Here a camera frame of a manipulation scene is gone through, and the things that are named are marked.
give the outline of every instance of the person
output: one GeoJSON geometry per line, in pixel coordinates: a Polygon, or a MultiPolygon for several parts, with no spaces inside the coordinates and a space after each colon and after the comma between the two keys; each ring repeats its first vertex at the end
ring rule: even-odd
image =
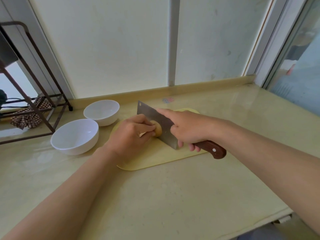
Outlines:
{"type": "MultiPolygon", "coordinates": [[[[231,121],[157,109],[171,119],[181,147],[211,140],[255,173],[313,230],[320,233],[320,159],[283,145],[231,121]]],[[[155,126],[143,115],[124,120],[102,147],[61,186],[36,206],[3,239],[75,239],[98,191],[121,160],[139,152],[155,126]]]]}

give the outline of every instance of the knife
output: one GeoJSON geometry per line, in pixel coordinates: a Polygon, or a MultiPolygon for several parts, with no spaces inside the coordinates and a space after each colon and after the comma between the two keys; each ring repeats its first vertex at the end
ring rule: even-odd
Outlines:
{"type": "MultiPolygon", "coordinates": [[[[170,132],[171,126],[173,126],[174,123],[169,118],[158,113],[154,108],[141,101],[138,101],[137,115],[139,114],[144,114],[148,120],[157,121],[162,128],[162,135],[159,136],[158,139],[173,149],[178,149],[178,139],[170,132]]],[[[194,145],[211,153],[215,159],[224,158],[227,154],[226,149],[210,140],[200,141],[194,143],[194,145]]]]}

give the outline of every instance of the yellow cutting board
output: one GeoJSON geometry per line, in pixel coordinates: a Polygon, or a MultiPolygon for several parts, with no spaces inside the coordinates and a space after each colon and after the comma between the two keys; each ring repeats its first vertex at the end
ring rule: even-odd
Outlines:
{"type": "MultiPolygon", "coordinates": [[[[197,114],[199,113],[198,111],[190,108],[178,109],[176,111],[185,110],[189,110],[197,114]]],[[[120,123],[121,122],[118,122],[114,126],[111,133],[113,133],[119,127],[120,123]]],[[[152,137],[147,142],[147,145],[142,149],[142,151],[138,153],[138,155],[134,156],[126,162],[119,164],[118,167],[124,170],[134,171],[202,153],[206,153],[206,151],[201,150],[200,152],[190,152],[188,145],[184,145],[182,148],[175,150],[164,142],[160,141],[158,138],[152,137]]]]}

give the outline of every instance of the forearm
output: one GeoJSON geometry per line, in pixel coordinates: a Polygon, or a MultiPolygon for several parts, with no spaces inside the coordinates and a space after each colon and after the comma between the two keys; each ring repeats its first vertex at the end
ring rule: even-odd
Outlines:
{"type": "Polygon", "coordinates": [[[99,148],[3,239],[75,239],[94,198],[115,167],[116,155],[99,148]]]}
{"type": "Polygon", "coordinates": [[[219,124],[216,142],[320,233],[320,159],[229,121],[219,124]]]}

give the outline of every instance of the white window frame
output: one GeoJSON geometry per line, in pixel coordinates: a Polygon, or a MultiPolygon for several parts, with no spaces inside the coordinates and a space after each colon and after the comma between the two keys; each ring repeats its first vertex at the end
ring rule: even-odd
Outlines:
{"type": "Polygon", "coordinates": [[[255,74],[263,87],[306,0],[273,0],[243,75],[255,74]]]}
{"type": "MultiPolygon", "coordinates": [[[[70,86],[28,0],[0,0],[0,22],[9,21],[21,21],[27,25],[32,38],[37,44],[48,66],[52,70],[52,73],[54,74],[64,94],[68,99],[74,99],[74,95],[70,89],[70,86]]],[[[60,92],[58,88],[54,84],[50,74],[31,45],[23,28],[20,26],[4,26],[3,29],[6,31],[7,35],[10,37],[18,51],[21,53],[26,63],[30,66],[30,69],[37,77],[46,92],[49,95],[59,94],[60,92]]],[[[24,66],[19,61],[18,64],[22,71],[26,74],[34,89],[38,94],[40,94],[40,89],[34,83],[34,80],[31,78],[24,66]]]]}

